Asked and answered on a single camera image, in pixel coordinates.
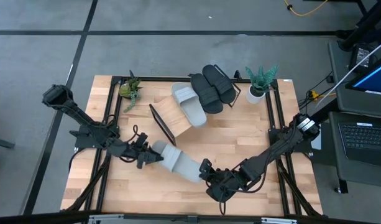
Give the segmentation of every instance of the white cable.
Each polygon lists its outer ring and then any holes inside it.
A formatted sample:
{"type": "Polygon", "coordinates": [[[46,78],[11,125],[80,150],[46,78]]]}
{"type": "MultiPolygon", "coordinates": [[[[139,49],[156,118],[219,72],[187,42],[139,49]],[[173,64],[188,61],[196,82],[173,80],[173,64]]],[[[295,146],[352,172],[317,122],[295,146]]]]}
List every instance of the white cable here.
{"type": "Polygon", "coordinates": [[[348,75],[350,75],[352,72],[353,72],[353,70],[355,70],[365,59],[367,59],[367,58],[369,58],[372,54],[374,54],[374,52],[376,52],[379,48],[381,48],[381,45],[380,46],[378,46],[376,49],[374,49],[373,51],[371,51],[371,53],[369,53],[367,56],[365,56],[364,58],[363,58],[363,60],[361,60],[357,65],[355,65],[355,67],[353,67],[346,75],[345,75],[345,77],[344,78],[342,78],[341,79],[341,81],[339,81],[338,83],[337,83],[337,85],[335,85],[334,86],[334,88],[332,88],[324,97],[323,97],[323,99],[321,99],[318,103],[317,103],[317,105],[316,105],[316,107],[315,108],[317,108],[319,105],[320,105],[320,103],[325,99],[325,98],[327,98],[327,96],[330,94],[330,93],[332,93],[341,83],[342,83],[342,81],[344,81],[345,80],[345,78],[348,76],[348,75]]]}

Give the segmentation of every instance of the green plant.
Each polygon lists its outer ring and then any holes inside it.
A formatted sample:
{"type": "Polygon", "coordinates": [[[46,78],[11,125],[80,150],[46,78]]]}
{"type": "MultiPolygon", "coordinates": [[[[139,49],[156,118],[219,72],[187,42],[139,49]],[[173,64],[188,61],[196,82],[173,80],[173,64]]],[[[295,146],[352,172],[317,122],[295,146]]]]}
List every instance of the green plant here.
{"type": "Polygon", "coordinates": [[[269,91],[269,85],[273,82],[275,75],[278,71],[278,65],[273,66],[267,72],[264,73],[264,68],[259,67],[258,75],[254,75],[249,67],[246,67],[246,71],[251,80],[251,93],[262,95],[269,91]]]}
{"type": "Polygon", "coordinates": [[[139,83],[140,80],[138,80],[137,77],[133,77],[133,75],[131,75],[131,78],[128,79],[126,83],[123,84],[119,89],[120,96],[131,99],[130,105],[124,110],[125,113],[133,109],[136,99],[140,98],[138,90],[140,90],[142,87],[139,87],[139,83]]]}

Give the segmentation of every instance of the black slide sandal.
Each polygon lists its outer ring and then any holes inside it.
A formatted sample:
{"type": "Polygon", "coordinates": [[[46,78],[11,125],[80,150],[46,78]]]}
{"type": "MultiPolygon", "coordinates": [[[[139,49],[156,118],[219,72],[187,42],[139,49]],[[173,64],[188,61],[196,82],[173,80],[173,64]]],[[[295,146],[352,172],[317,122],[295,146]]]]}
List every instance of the black slide sandal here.
{"type": "Polygon", "coordinates": [[[236,91],[232,85],[232,81],[228,77],[222,75],[214,66],[206,65],[203,68],[203,75],[208,83],[216,88],[219,98],[223,103],[232,103],[236,97],[236,91]]]}
{"type": "Polygon", "coordinates": [[[204,111],[210,114],[216,114],[223,110],[223,104],[219,100],[219,95],[215,89],[212,87],[204,75],[198,73],[191,75],[190,78],[191,87],[197,93],[201,106],[204,111]]]}

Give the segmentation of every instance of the potted plant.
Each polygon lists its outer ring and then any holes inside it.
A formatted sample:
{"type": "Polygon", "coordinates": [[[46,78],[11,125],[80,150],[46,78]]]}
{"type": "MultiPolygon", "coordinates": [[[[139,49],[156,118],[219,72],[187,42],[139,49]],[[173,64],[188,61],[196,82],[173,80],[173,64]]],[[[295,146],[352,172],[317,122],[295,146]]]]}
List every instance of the potted plant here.
{"type": "Polygon", "coordinates": [[[278,65],[273,66],[269,71],[264,73],[264,68],[259,67],[258,75],[254,75],[250,68],[246,67],[248,76],[250,76],[251,85],[246,94],[248,102],[256,104],[259,103],[269,91],[269,85],[273,82],[275,75],[278,71],[278,65]]]}
{"type": "Polygon", "coordinates": [[[139,87],[140,80],[134,76],[132,71],[129,71],[130,78],[126,80],[125,84],[120,87],[119,94],[125,99],[131,100],[130,105],[124,110],[124,112],[128,112],[135,106],[136,99],[140,98],[138,90],[142,87],[139,87]]]}

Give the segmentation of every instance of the white pot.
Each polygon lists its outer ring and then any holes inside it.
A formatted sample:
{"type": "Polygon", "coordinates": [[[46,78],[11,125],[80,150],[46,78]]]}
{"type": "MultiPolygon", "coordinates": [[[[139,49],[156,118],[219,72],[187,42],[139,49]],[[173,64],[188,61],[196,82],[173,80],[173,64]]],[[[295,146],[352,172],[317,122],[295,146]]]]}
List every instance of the white pot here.
{"type": "Polygon", "coordinates": [[[264,97],[265,97],[265,94],[264,93],[262,96],[254,96],[252,93],[251,93],[251,86],[248,88],[248,93],[246,94],[246,99],[248,102],[252,103],[252,104],[257,104],[259,103],[264,97]]]}

